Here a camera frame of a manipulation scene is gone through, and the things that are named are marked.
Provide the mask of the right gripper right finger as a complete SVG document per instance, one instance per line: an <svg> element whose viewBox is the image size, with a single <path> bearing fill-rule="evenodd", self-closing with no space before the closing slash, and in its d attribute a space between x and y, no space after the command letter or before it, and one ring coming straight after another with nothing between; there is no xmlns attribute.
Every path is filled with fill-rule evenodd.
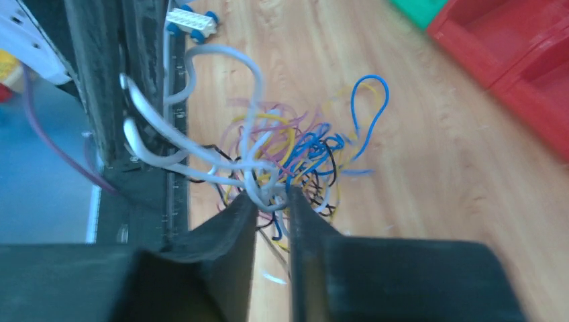
<svg viewBox="0 0 569 322"><path fill-rule="evenodd" d="M525 321L494 252L473 241L355 237L288 193L292 321Z"/></svg>

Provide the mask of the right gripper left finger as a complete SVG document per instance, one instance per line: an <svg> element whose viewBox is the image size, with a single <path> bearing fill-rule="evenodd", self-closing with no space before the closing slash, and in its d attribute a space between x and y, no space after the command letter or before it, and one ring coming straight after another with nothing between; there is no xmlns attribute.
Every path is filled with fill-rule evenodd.
<svg viewBox="0 0 569 322"><path fill-rule="evenodd" d="M246 193L161 250L1 246L2 321L245 321L257 208Z"/></svg>

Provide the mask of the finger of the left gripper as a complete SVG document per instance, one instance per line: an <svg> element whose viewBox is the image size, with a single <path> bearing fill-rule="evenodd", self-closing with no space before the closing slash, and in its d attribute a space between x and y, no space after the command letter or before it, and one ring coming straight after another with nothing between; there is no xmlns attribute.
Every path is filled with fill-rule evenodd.
<svg viewBox="0 0 569 322"><path fill-rule="evenodd" d="M164 20L168 1L123 1L127 74L159 114L163 110Z"/></svg>
<svg viewBox="0 0 569 322"><path fill-rule="evenodd" d="M106 165L124 152L120 130L124 100L119 86L121 1L65 1L74 50L74 80Z"/></svg>

